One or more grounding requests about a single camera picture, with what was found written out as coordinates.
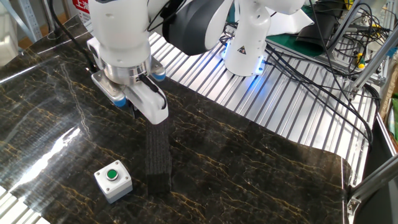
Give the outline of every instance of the blue led light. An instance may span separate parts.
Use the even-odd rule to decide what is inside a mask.
[[[257,66],[256,66],[256,70],[255,73],[256,74],[262,74],[262,70],[264,69],[265,64],[263,64],[262,60],[264,59],[264,56],[261,56],[257,62]]]
[[[225,50],[221,53],[221,57],[222,57],[222,58],[225,58],[226,51],[228,50],[228,47],[229,47],[229,41],[226,43]]]

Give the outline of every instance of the white button box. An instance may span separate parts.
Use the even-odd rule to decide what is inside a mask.
[[[114,161],[95,172],[94,177],[109,203],[132,191],[131,177],[120,161]]]

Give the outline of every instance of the sticker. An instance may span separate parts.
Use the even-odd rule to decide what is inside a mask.
[[[88,7],[88,0],[72,0],[73,5],[79,12],[79,17],[83,23],[90,20],[90,8]]]
[[[238,49],[238,52],[242,54],[246,54],[246,50],[244,49],[244,46],[242,46],[240,49]]]

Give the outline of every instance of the yellow connector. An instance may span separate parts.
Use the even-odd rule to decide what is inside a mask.
[[[362,57],[362,53],[357,54],[356,58],[357,58],[356,63],[358,64],[358,68],[364,69],[365,68],[365,58]]]
[[[347,9],[351,9],[351,6],[354,4],[354,0],[344,0],[346,3]]]

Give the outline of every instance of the dark marble surface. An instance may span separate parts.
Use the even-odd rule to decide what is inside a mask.
[[[90,35],[70,20],[84,43]],[[172,192],[147,196],[145,122],[95,87],[63,35],[0,70],[0,185],[51,223],[343,223],[350,168],[166,80]],[[119,159],[134,191],[108,204],[93,173]]]

